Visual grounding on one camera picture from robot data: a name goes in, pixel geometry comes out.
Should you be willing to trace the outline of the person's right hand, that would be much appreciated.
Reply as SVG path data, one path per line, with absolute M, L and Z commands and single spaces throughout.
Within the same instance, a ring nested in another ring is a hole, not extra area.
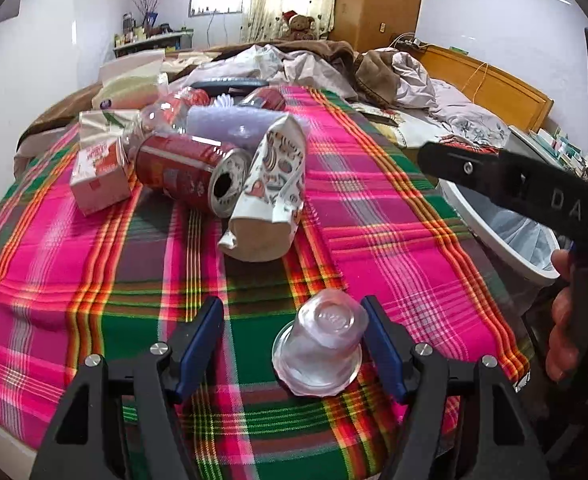
M 572 257 L 565 249 L 557 249 L 551 255 L 551 263 L 559 276 L 570 280 Z M 579 351 L 567 335 L 570 315 L 574 308 L 571 301 L 571 290 L 563 288 L 552 303 L 552 318 L 554 327 L 548 340 L 548 355 L 545 359 L 545 369 L 553 382 L 560 382 L 578 365 Z

